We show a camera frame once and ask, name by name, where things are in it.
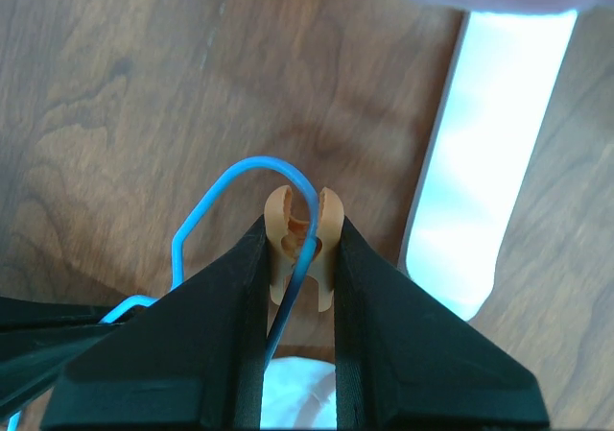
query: black plastic part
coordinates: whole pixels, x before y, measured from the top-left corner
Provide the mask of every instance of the black plastic part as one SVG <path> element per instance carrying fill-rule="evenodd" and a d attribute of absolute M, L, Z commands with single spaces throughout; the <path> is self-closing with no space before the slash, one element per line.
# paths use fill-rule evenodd
<path fill-rule="evenodd" d="M 269 278 L 261 217 L 227 254 L 71 362 L 41 428 L 259 427 Z"/>
<path fill-rule="evenodd" d="M 61 368 L 119 324 L 111 308 L 0 298 L 0 421 L 47 390 Z"/>
<path fill-rule="evenodd" d="M 0 297 L 0 332 L 98 323 L 112 307 L 38 303 Z"/>
<path fill-rule="evenodd" d="M 335 275 L 339 428 L 546 428 L 537 380 L 346 219 Z"/>

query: wood grain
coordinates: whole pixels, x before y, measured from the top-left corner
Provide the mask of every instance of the wood grain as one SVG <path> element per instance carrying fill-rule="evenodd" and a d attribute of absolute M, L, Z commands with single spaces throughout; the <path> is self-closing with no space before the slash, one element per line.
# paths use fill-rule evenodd
<path fill-rule="evenodd" d="M 614 428 L 612 45 L 614 13 L 580 18 L 474 321 L 536 374 L 559 428 Z"/>
<path fill-rule="evenodd" d="M 458 13 L 406 0 L 0 0 L 0 13 L 2 295 L 163 295 L 178 226 L 259 154 L 334 189 L 395 261 Z M 188 240 L 186 274 L 284 182 L 238 180 Z M 332 360 L 315 290 L 281 352 Z"/>

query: blue wire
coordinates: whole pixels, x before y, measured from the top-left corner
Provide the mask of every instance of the blue wire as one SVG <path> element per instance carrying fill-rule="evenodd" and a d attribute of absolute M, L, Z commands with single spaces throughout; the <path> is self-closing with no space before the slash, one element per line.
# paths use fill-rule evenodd
<path fill-rule="evenodd" d="M 20 417 L 21 411 L 15 413 L 12 417 L 9 418 L 9 425 L 7 426 L 7 431 L 17 431 Z"/>
<path fill-rule="evenodd" d="M 192 232 L 194 227 L 199 223 L 205 213 L 211 208 L 211 205 L 220 197 L 226 188 L 240 175 L 253 169 L 270 169 L 285 176 L 291 181 L 298 191 L 303 195 L 307 206 L 309 207 L 309 226 L 305 242 L 296 261 L 295 269 L 292 273 L 290 283 L 284 294 L 284 298 L 279 305 L 277 315 L 272 323 L 271 331 L 267 338 L 267 347 L 265 351 L 265 367 L 269 364 L 272 356 L 279 345 L 281 334 L 286 326 L 290 311 L 295 304 L 296 297 L 300 286 L 305 279 L 309 265 L 316 252 L 316 230 L 318 229 L 319 215 L 319 197 L 318 193 L 307 180 L 293 165 L 288 162 L 270 156 L 255 156 L 249 157 L 237 162 L 227 169 L 218 180 L 213 183 L 213 186 L 202 197 L 201 201 L 194 207 L 194 210 L 188 215 L 179 228 L 173 244 L 171 246 L 171 257 L 173 263 L 173 284 L 171 290 L 178 287 L 183 282 L 183 243 L 187 236 Z"/>
<path fill-rule="evenodd" d="M 113 309 L 111 309 L 108 313 L 106 313 L 106 315 L 102 319 L 100 319 L 100 323 L 114 323 L 119 318 L 121 318 L 124 313 L 132 309 L 132 307 L 149 307 L 156 301 L 157 299 L 154 299 L 152 297 L 146 297 L 144 295 L 133 295 L 131 297 L 128 297 L 127 299 L 119 303 L 117 306 L 115 306 Z"/>

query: plastic clip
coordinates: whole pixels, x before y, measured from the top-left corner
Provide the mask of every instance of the plastic clip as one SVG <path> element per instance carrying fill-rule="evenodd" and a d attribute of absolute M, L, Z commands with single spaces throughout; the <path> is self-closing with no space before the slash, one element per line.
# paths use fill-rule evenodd
<path fill-rule="evenodd" d="M 298 253 L 305 241 L 308 222 L 291 215 L 292 188 L 275 189 L 265 204 L 265 226 L 271 251 L 271 300 L 280 304 L 286 278 L 292 273 Z M 307 275 L 318 282 L 318 311 L 326 311 L 333 303 L 335 261 L 342 235 L 343 204 L 334 191 L 324 188 L 319 193 L 319 223 L 316 254 Z"/>

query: wooden table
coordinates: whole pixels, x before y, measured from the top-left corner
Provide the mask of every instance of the wooden table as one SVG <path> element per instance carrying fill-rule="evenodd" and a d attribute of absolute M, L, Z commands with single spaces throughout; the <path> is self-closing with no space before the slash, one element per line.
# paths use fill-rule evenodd
<path fill-rule="evenodd" d="M 0 13 L 2 295 L 163 295 L 175 230 L 224 168 L 257 154 L 334 189 L 396 262 L 459 13 L 406 0 L 0 0 Z M 566 426 L 614 425 L 613 27 L 604 12 L 580 22 L 475 321 L 535 371 Z M 238 180 L 186 244 L 187 274 L 282 183 Z M 333 359 L 315 291 L 308 281 L 280 354 Z"/>

